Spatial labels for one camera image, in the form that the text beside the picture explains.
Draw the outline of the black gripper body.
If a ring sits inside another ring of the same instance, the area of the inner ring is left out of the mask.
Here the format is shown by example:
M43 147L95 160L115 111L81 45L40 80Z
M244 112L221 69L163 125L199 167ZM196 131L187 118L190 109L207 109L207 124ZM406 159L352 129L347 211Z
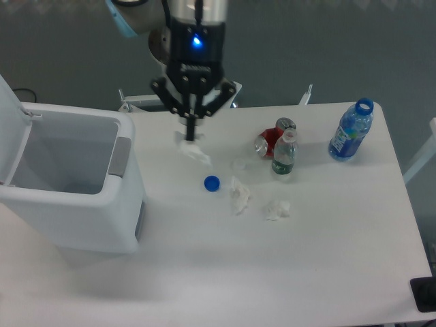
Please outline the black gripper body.
M166 68L174 101L185 95L208 95L223 79L224 22L171 17L170 58Z

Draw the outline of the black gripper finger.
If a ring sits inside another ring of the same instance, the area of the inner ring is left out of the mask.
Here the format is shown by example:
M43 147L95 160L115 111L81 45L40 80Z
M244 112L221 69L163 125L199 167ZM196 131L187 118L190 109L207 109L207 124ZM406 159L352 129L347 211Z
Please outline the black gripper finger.
M179 115L186 120L186 141L194 141L196 118L191 113L190 94L181 93L181 100L178 100L171 94L167 88L167 79L165 77L155 78L151 81L153 92L161 100L162 104L172 113Z
M203 104L203 95L196 96L196 102L194 106L194 117L204 118L213 116L218 110L220 110L226 102L228 102L234 95L236 95L236 84L234 82L225 81L221 84L221 88L218 90L217 95L212 101L207 104Z

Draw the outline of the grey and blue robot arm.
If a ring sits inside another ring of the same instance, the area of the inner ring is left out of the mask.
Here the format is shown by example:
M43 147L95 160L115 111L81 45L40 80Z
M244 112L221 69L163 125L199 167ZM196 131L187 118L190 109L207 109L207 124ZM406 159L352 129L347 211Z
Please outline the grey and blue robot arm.
M213 116L236 95L224 76L227 1L107 1L121 33L160 31L167 56L162 76L151 81L162 104L184 120L195 139L200 119Z

